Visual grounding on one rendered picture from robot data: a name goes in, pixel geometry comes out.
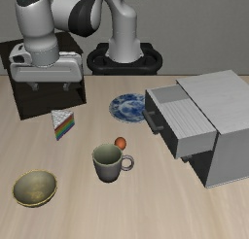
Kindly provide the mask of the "blue and white plate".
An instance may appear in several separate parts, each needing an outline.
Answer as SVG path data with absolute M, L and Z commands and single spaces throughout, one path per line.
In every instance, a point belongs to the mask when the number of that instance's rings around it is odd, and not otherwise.
M 121 122 L 138 123 L 144 120 L 145 95 L 127 93 L 114 98 L 109 105 L 111 116 Z

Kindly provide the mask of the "grey-green mug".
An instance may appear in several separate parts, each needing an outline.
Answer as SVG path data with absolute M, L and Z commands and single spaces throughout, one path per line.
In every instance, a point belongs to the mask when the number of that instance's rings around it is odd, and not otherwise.
M 123 154 L 123 151 L 116 145 L 103 144 L 92 152 L 92 162 L 96 174 L 103 183 L 113 183 L 121 171 L 129 171 L 134 166 L 134 159 L 131 155 Z

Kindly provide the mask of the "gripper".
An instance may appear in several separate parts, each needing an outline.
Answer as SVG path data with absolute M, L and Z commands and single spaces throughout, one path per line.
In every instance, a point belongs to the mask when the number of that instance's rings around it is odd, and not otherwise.
M 83 78 L 82 58 L 73 51 L 61 51 L 57 62 L 50 66 L 35 66 L 32 57 L 20 43 L 12 49 L 9 60 L 12 78 L 18 83 L 27 83 L 32 90 L 39 90 L 38 83 L 64 83 L 69 91 L 71 83 Z

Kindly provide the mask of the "grey cabinet drawer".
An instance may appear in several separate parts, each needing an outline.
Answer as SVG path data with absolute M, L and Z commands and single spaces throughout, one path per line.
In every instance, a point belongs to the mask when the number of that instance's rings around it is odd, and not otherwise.
M 146 89 L 143 116 L 175 158 L 213 149 L 216 129 L 179 85 Z

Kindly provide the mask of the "small orange fruit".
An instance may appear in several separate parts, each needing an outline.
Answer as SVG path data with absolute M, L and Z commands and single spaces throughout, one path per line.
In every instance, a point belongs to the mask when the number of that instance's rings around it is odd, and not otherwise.
M 119 147 L 121 150 L 124 150 L 126 147 L 126 139 L 124 137 L 118 137 L 115 140 L 115 145 Z

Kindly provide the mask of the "rainbow cake wedge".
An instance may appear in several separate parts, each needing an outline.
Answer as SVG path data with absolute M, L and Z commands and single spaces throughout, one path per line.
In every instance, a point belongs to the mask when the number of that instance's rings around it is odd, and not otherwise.
M 74 113 L 68 110 L 52 110 L 52 121 L 55 139 L 59 140 L 74 125 Z

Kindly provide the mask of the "grey cabinet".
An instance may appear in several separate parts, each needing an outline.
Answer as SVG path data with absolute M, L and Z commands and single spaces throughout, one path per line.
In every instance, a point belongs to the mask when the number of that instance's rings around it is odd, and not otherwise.
M 249 84 L 232 70 L 180 79 L 217 130 L 213 150 L 195 154 L 190 164 L 206 188 L 249 177 Z

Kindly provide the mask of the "olive green bowl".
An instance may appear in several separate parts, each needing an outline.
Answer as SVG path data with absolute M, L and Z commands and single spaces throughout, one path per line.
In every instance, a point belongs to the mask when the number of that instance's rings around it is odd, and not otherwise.
M 34 169 L 22 174 L 14 183 L 12 195 L 24 207 L 35 208 L 48 203 L 57 190 L 53 173 Z

